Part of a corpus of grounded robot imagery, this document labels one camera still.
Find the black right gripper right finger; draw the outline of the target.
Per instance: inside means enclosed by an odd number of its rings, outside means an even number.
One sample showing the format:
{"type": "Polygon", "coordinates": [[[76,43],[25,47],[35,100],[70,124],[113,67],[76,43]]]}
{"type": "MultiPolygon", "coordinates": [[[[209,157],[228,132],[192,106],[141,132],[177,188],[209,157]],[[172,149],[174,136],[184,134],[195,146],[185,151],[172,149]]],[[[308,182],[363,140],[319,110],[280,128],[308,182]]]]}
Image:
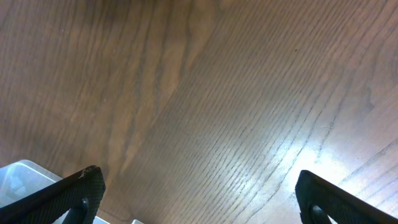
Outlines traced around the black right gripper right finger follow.
{"type": "Polygon", "coordinates": [[[308,170],[295,186],[302,223],[397,223],[386,214],[308,170]]]}

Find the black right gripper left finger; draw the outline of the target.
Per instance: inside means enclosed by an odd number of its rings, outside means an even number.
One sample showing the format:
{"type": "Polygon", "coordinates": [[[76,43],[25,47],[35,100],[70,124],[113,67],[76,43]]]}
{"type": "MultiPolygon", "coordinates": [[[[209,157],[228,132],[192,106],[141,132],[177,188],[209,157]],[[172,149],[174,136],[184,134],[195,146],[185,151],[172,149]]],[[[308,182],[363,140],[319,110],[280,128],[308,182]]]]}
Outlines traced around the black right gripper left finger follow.
{"type": "Polygon", "coordinates": [[[106,190],[100,167],[89,166],[1,208],[1,223],[93,223],[106,190]]]}

